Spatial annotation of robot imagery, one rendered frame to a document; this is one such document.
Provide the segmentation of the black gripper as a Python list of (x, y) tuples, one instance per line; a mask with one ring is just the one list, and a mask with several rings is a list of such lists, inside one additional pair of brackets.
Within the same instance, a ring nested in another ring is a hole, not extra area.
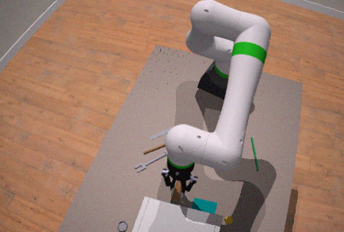
[[(170, 182), (170, 175), (173, 176), (172, 177), (173, 178), (172, 182)], [(173, 195), (173, 193), (174, 193), (175, 181), (180, 181), (181, 182), (181, 184), (182, 184), (181, 198), (183, 197), (183, 193), (185, 193), (185, 190), (187, 192), (189, 192), (190, 189), (193, 187), (193, 185), (197, 183), (197, 177), (192, 177), (191, 173), (186, 175), (186, 176), (180, 177), (180, 176), (176, 176), (176, 175), (172, 174), (172, 172), (169, 171), (169, 170), (163, 169), (162, 176), (164, 177), (164, 181), (165, 181), (166, 186), (167, 187), (170, 186), (171, 195)], [(186, 181), (187, 180), (190, 180), (190, 183), (188, 184), (188, 186), (186, 186)]]

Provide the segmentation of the tool with orange wooden handle and grey metal rod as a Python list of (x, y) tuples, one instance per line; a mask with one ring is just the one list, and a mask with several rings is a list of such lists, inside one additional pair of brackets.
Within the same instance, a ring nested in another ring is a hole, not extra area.
[(180, 197), (181, 197), (181, 190), (182, 190), (182, 184), (180, 181), (177, 181), (177, 184), (174, 189), (174, 193), (171, 198), (171, 203), (178, 205)]

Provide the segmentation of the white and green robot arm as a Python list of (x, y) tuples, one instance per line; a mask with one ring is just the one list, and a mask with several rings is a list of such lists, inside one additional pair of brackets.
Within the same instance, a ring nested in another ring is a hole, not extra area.
[[(227, 90), (213, 133), (187, 124), (177, 125), (167, 133), (167, 167), (177, 176), (191, 173), (195, 163), (220, 171), (234, 169), (240, 163), (271, 37), (270, 26), (263, 17), (214, 0), (198, 2), (191, 10), (190, 20), (198, 34), (203, 34), (194, 35), (189, 30), (187, 48), (194, 54), (219, 60), (208, 76), (213, 84)], [(214, 39), (206, 35), (214, 35)]]

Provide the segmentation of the small yellow block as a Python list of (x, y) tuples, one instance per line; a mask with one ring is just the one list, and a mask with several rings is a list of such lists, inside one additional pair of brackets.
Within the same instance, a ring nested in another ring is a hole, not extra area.
[(233, 222), (233, 219), (232, 219), (231, 216), (228, 216), (228, 217), (225, 217), (224, 221), (225, 221), (226, 224), (230, 224), (230, 223)]

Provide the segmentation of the teal flat square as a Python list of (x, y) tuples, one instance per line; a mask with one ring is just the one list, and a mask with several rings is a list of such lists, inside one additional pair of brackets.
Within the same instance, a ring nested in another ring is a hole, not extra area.
[(215, 214), (216, 205), (217, 203), (215, 202), (194, 198), (192, 208), (199, 211), (206, 211)]

